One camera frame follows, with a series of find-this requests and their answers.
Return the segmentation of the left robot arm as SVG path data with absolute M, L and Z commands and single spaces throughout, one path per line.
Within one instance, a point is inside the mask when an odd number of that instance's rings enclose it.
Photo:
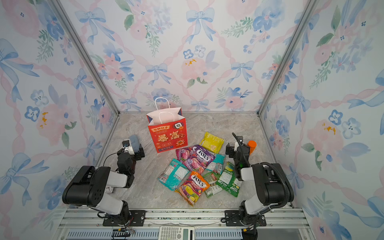
M 145 157 L 140 143 L 123 141 L 123 148 L 117 152 L 117 171 L 110 167 L 83 166 L 67 185 L 62 195 L 64 204 L 87 206 L 104 214 L 105 223 L 126 227 L 134 219 L 128 203 L 106 193 L 107 187 L 125 188 L 132 186 L 137 161 Z

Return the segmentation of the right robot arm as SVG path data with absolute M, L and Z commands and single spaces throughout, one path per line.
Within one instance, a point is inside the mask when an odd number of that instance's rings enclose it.
M 280 164 L 250 164 L 251 147 L 244 144 L 241 136 L 235 139 L 234 146 L 226 146 L 226 155 L 234 163 L 226 165 L 220 181 L 230 193 L 238 193 L 243 182 L 253 182 L 256 193 L 242 201 L 234 213 L 225 211 L 222 222 L 227 226 L 264 227 L 265 214 L 293 202 L 294 190 Z

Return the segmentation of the orange Fox's fruits candy bag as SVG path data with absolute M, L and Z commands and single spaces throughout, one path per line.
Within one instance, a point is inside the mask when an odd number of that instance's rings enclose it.
M 209 183 L 199 173 L 191 172 L 189 177 L 175 192 L 179 193 L 191 206 L 194 206 L 202 193 L 209 187 Z

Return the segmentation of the red paper gift bag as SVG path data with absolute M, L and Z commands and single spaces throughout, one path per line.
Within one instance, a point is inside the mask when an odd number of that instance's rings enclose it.
M 187 123 L 182 108 L 157 108 L 147 113 L 148 128 L 157 153 L 188 146 Z

